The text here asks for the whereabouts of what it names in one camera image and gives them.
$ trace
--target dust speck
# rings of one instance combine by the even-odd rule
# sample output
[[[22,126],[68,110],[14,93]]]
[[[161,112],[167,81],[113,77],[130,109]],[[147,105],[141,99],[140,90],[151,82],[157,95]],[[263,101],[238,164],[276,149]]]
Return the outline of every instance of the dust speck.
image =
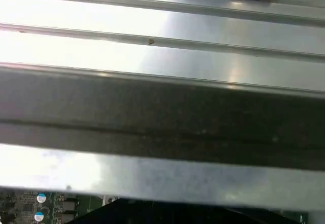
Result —
[[[152,45],[154,43],[153,39],[148,40],[148,45]]]

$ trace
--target metal bar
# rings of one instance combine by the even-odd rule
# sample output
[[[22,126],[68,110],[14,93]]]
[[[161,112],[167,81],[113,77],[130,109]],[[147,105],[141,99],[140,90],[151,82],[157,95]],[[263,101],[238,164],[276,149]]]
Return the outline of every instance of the metal bar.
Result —
[[[0,151],[0,185],[5,187],[106,193],[213,205],[305,211],[325,208],[324,198],[319,197],[325,193],[322,172],[189,163],[6,144],[0,144]]]
[[[325,91],[321,57],[282,55],[281,58],[277,53],[233,53],[234,50],[224,53],[224,47],[219,52],[184,50],[10,31],[0,31],[0,42],[0,61],[6,63]]]
[[[4,24],[101,31],[325,54],[322,45],[325,40],[325,29],[318,27],[61,0],[0,0],[0,2],[11,3],[10,8],[1,9],[0,23]]]

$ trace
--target silver metal surface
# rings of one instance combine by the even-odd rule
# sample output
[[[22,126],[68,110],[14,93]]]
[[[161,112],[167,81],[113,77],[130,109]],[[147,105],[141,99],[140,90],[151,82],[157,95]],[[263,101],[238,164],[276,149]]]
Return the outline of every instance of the silver metal surface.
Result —
[[[325,29],[320,27],[61,0],[0,2],[11,4],[0,10],[0,25],[100,31],[325,55]],[[325,22],[325,10],[313,17]]]
[[[103,76],[103,71],[116,71],[221,81],[228,88],[250,84],[325,91],[325,0],[0,3],[8,4],[0,6],[0,27],[5,29],[0,31],[1,66],[19,63],[79,68],[80,73],[91,70]],[[325,208],[321,172],[6,144],[0,145],[0,154],[0,185],[5,187],[175,202]]]
[[[3,49],[0,62],[6,63],[18,61],[99,70],[99,74],[101,71],[120,71],[325,91],[325,66],[321,62],[290,57],[182,50],[10,31],[0,31],[0,42]]]
[[[189,163],[6,144],[0,144],[0,151],[0,185],[5,187],[173,202],[325,209],[324,198],[319,198],[325,193],[325,173],[322,172]]]

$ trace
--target aluminum rail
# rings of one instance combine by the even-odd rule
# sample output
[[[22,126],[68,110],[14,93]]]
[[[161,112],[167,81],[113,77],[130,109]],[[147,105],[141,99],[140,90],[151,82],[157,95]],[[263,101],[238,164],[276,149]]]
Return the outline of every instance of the aluminum rail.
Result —
[[[1,186],[324,209],[325,0],[0,3]]]

